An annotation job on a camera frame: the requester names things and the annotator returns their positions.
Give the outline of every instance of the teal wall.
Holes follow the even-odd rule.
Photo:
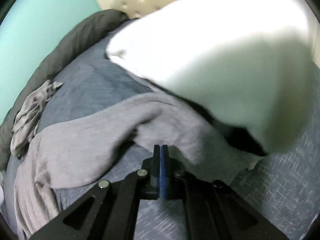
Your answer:
[[[41,61],[95,0],[17,0],[0,25],[0,124]]]

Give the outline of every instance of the bed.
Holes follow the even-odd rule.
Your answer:
[[[110,38],[129,24],[132,21],[130,19],[143,17],[172,1],[174,0],[97,0],[102,10],[110,10],[98,12],[84,20],[60,42],[31,77],[5,122],[12,122],[15,111],[19,110],[19,105],[22,105],[26,96],[48,77],[61,81],[64,85],[48,102],[38,132],[52,124],[88,116],[133,95],[149,92],[149,88],[137,83],[124,69],[107,61],[104,50]],[[309,10],[310,25],[315,30],[314,33],[317,33],[318,21],[308,6],[304,6]],[[113,9],[123,11],[127,16]],[[80,46],[73,45],[80,40],[86,42],[83,41]],[[314,61],[319,65],[317,41],[315,36]],[[66,48],[70,46],[74,50],[66,53]],[[55,67],[47,70],[53,61],[56,63]],[[266,157],[254,170],[243,171],[231,183],[237,193],[292,240],[300,239],[308,231],[320,209],[319,89],[318,82],[314,88],[318,101],[309,126],[296,148],[286,155]],[[143,159],[151,156],[150,152],[137,145],[127,145],[124,153],[104,175],[104,179],[111,182],[121,180],[126,174],[137,170]],[[13,232],[16,232],[13,184],[22,161],[23,159],[10,156],[4,178],[4,213],[7,214],[6,220]],[[60,211],[65,210],[93,185],[55,190]],[[182,203],[142,201],[135,239],[187,239]]]

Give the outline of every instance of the metal screw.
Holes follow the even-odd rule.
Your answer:
[[[107,180],[101,180],[101,181],[99,181],[98,186],[99,186],[100,188],[109,187],[109,181],[107,181]]]
[[[148,172],[144,169],[138,170],[138,176],[145,177],[147,176]]]
[[[179,178],[185,175],[184,170],[176,170],[174,171],[174,174]]]

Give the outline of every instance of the pillowcase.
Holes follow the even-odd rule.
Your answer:
[[[106,54],[269,153],[292,146],[312,108],[307,17],[291,0],[177,0],[121,30]]]

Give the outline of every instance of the light gray fabric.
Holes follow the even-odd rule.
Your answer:
[[[224,178],[231,182],[258,158],[230,148],[222,135],[183,101],[156,93],[134,96],[95,114],[49,126],[34,137],[14,186],[19,238],[29,238],[59,214],[53,188],[96,181],[129,138],[149,151],[155,144],[176,146],[192,171],[208,168],[207,160],[198,164],[203,157],[214,155],[212,170],[199,173],[200,179],[208,181]]]
[[[46,103],[62,84],[62,82],[52,83],[51,80],[47,80],[27,96],[14,121],[10,144],[11,154],[17,157],[25,154],[24,147],[36,135],[41,113]]]

